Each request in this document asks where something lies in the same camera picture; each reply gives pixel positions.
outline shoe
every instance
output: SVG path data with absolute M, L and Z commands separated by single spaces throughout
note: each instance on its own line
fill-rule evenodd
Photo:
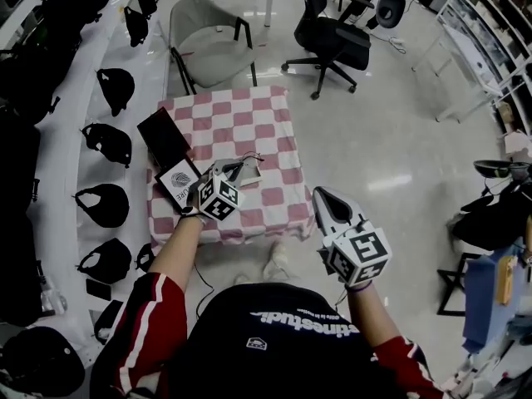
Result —
M 366 221 L 357 201 L 337 190 L 318 186 L 313 191 L 316 222 L 324 236 L 341 233 Z
M 269 282 L 288 281 L 288 255 L 282 242 L 276 241 L 269 250 L 269 260 L 263 269 L 263 279 Z
M 248 275 L 245 273 L 239 273 L 236 275 L 235 279 L 233 280 L 233 286 L 234 285 L 242 285 L 243 283 L 252 283 L 251 279 L 249 279 Z

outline striped sleeve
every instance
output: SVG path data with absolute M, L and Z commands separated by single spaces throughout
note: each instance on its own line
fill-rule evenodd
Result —
M 140 386 L 155 392 L 186 333 L 183 291 L 164 274 L 139 278 L 92 369 L 91 397 L 123 397 Z
M 395 373 L 396 384 L 407 397 L 420 399 L 446 399 L 432 380 L 426 358 L 420 347 L 404 337 L 395 337 L 375 347 L 379 364 Z

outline white floor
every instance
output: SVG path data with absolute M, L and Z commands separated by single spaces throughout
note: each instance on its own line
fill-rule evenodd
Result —
M 164 27 L 176 1 L 160 0 Z M 394 258 L 377 281 L 378 290 L 404 335 L 422 346 L 436 380 L 444 381 L 466 355 L 461 349 L 463 319 L 436 316 L 442 288 L 436 269 L 453 267 L 457 259 L 445 223 L 461 205 L 480 196 L 483 179 L 472 162 L 500 157 L 500 131 L 486 109 L 460 125 L 452 119 L 434 121 L 467 88 L 454 65 L 440 78 L 434 76 L 431 64 L 438 67 L 445 60 L 443 49 L 436 49 L 416 73 L 411 71 L 436 31 L 434 15 L 414 2 L 395 31 L 378 27 L 379 37 L 404 38 L 407 53 L 373 38 L 367 71 L 345 67 L 359 83 L 356 93 L 349 94 L 348 84 L 328 72 L 321 97 L 312 101 L 309 96 L 318 84 L 313 66 L 291 66 L 288 74 L 280 71 L 286 59 L 307 56 L 293 38 L 303 0 L 273 0 L 271 28 L 264 28 L 265 0 L 221 2 L 250 22 L 255 44 L 266 44 L 259 48 L 256 61 L 259 85 L 289 89 L 288 104 L 309 186 L 328 185 L 352 194 L 372 222 L 384 228 Z M 337 17 L 337 5 L 329 1 L 326 13 Z M 365 14 L 358 25 L 362 27 L 370 15 Z M 194 44 L 185 46 L 192 49 Z M 169 97 L 183 96 L 177 71 L 170 74 Z M 249 72 L 242 72 L 217 89 L 251 86 L 249 77 Z M 291 269 L 308 288 L 334 304 L 342 286 L 325 274 L 315 253 L 320 240 L 320 233 L 305 243 L 287 240 Z M 259 281 L 267 251 L 268 243 L 204 247 L 198 267 L 218 292 L 240 272 Z M 194 274 L 187 291 L 190 328 L 196 304 L 208 291 Z M 347 313 L 345 303 L 340 310 Z

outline phone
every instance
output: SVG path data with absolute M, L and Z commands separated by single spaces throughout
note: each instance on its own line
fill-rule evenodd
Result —
M 91 296 L 102 298 L 108 302 L 111 301 L 111 286 L 106 283 L 99 283 L 92 279 L 87 279 L 86 291 Z
M 160 108 L 136 127 L 161 170 L 185 158 L 190 145 L 165 108 Z

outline checkered tablecloth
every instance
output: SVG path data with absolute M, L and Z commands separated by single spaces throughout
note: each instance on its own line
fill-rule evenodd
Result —
M 162 101 L 192 148 L 203 173 L 215 160 L 257 152 L 264 161 L 262 180 L 241 188 L 245 200 L 224 222 L 210 220 L 203 243 L 241 244 L 265 235 L 292 235 L 305 240 L 315 227 L 311 195 L 305 184 L 287 90 L 279 86 L 213 91 Z M 174 231 L 179 214 L 165 198 L 148 167 L 148 217 L 151 243 L 162 246 Z

